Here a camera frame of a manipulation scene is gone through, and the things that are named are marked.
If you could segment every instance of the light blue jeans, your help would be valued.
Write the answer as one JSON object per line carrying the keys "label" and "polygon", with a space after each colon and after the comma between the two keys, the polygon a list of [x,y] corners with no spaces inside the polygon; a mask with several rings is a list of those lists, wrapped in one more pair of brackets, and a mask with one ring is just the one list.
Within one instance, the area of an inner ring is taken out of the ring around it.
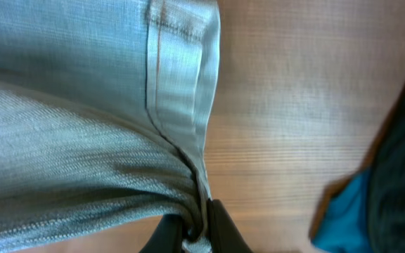
{"label": "light blue jeans", "polygon": [[212,0],[0,0],[0,252],[180,215],[208,252]]}

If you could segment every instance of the teal cloth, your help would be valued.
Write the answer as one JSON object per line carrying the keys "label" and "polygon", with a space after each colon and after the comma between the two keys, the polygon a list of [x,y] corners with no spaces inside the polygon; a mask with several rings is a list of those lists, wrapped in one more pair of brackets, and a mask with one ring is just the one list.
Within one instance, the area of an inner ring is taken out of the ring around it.
{"label": "teal cloth", "polygon": [[326,215],[312,244],[332,253],[371,253],[366,232],[366,193],[370,170],[356,175],[330,201]]}

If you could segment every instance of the wood grain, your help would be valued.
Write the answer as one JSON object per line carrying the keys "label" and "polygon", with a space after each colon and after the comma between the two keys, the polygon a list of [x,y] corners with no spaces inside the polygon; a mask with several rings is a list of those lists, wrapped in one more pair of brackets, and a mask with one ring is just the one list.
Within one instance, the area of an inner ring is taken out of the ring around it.
{"label": "wood grain", "polygon": [[[405,1],[220,0],[206,164],[255,252],[316,252],[323,189],[360,169],[405,81]],[[28,252],[137,252],[158,219]]]}

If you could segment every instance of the denim fabric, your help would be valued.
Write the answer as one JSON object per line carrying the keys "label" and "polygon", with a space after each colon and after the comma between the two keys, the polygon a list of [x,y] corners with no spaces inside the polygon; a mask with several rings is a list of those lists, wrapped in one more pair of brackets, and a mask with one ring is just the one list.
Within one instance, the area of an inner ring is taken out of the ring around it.
{"label": "denim fabric", "polygon": [[0,252],[181,215],[208,252],[216,2],[0,0]]}

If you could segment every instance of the dark fabric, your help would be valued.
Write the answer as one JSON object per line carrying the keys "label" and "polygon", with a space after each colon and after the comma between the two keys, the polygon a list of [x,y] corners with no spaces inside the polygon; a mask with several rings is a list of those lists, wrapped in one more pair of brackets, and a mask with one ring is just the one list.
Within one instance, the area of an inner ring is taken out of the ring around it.
{"label": "dark fabric", "polygon": [[372,164],[368,233],[374,252],[405,252],[405,93]]}
{"label": "dark fabric", "polygon": [[164,215],[140,253],[181,253],[184,223],[179,215]]}
{"label": "dark fabric", "polygon": [[252,253],[219,200],[207,201],[212,253]]}

